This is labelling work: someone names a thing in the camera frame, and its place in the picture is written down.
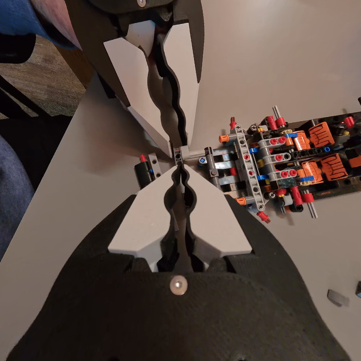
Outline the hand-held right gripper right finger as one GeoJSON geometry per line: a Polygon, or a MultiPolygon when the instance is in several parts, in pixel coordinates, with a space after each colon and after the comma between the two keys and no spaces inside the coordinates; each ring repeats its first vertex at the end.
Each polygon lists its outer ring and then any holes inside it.
{"type": "Polygon", "coordinates": [[[194,272],[203,272],[212,261],[247,256],[253,248],[231,206],[231,197],[189,166],[182,168],[187,207],[185,244],[194,272]]]}

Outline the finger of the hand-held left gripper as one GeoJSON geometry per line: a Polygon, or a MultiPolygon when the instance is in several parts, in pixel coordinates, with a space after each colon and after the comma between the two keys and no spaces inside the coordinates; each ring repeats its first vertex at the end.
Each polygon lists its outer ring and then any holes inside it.
{"type": "Polygon", "coordinates": [[[175,25],[166,35],[157,35],[155,61],[160,76],[170,84],[166,100],[178,117],[180,140],[175,145],[189,147],[199,92],[189,24],[175,25]]]}
{"type": "Polygon", "coordinates": [[[168,80],[157,71],[155,52],[156,25],[152,21],[133,24],[125,38],[104,43],[105,50],[124,89],[128,112],[142,126],[156,146],[174,158],[176,114],[171,108],[168,80]]]}

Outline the person's left hand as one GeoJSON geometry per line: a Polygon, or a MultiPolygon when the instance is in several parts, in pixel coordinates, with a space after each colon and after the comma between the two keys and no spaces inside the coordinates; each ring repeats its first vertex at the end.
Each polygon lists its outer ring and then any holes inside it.
{"type": "Polygon", "coordinates": [[[32,7],[50,22],[67,40],[82,50],[74,34],[64,0],[31,0],[32,7]]]}

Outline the black lego cylinder assembly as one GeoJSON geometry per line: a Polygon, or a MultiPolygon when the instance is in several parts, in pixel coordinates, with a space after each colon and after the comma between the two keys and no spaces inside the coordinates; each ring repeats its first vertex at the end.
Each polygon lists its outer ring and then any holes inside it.
{"type": "Polygon", "coordinates": [[[134,166],[134,172],[137,175],[137,180],[139,184],[141,191],[148,187],[151,183],[155,182],[154,170],[151,169],[147,158],[141,155],[141,163],[134,166]]]}

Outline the black metal rod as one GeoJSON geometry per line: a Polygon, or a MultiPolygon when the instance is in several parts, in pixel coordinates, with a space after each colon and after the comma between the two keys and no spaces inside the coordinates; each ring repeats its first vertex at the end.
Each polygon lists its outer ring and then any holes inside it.
{"type": "Polygon", "coordinates": [[[26,108],[32,110],[39,117],[50,117],[45,110],[43,110],[39,105],[36,105],[31,99],[23,95],[20,90],[17,90],[13,85],[11,85],[2,76],[0,76],[0,89],[6,91],[8,95],[11,95],[12,98],[14,98],[21,104],[23,104],[26,108]]]}

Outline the long grey lego beam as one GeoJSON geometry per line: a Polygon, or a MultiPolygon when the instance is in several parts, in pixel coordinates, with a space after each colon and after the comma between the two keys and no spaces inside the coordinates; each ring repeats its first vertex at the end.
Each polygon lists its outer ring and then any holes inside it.
{"type": "MultiPolygon", "coordinates": [[[[173,172],[171,175],[174,174],[174,172],[178,170],[178,166],[183,163],[183,156],[182,156],[180,149],[176,149],[174,151],[175,151],[175,154],[174,154],[175,168],[173,168],[170,170],[170,172],[173,172]]],[[[162,170],[161,170],[159,159],[157,159],[156,154],[148,155],[148,159],[150,159],[152,178],[154,178],[154,180],[157,180],[164,174],[162,170]]]]}

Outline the lego car chassis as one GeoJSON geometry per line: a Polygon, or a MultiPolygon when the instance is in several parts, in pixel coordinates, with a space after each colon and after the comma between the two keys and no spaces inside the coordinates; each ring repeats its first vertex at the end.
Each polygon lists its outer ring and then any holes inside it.
{"type": "Polygon", "coordinates": [[[282,214],[307,207],[318,219],[316,201],[360,193],[360,112],[299,123],[287,123],[277,106],[273,114],[249,129],[233,118],[222,147],[197,156],[213,186],[266,224],[268,202],[282,214]]]}

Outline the person's blue-clothed body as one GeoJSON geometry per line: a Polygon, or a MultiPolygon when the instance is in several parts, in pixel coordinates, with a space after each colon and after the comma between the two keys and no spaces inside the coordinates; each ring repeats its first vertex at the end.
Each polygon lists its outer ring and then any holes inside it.
{"type": "Polygon", "coordinates": [[[35,191],[20,158],[0,138],[0,260],[3,260],[35,191]]]}

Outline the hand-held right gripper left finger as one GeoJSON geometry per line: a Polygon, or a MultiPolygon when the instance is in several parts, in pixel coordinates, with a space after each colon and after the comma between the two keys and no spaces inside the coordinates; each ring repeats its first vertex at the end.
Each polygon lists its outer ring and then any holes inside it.
{"type": "Polygon", "coordinates": [[[109,246],[113,254],[147,261],[152,272],[173,272],[179,260],[174,207],[182,168],[174,166],[142,189],[109,246]]]}

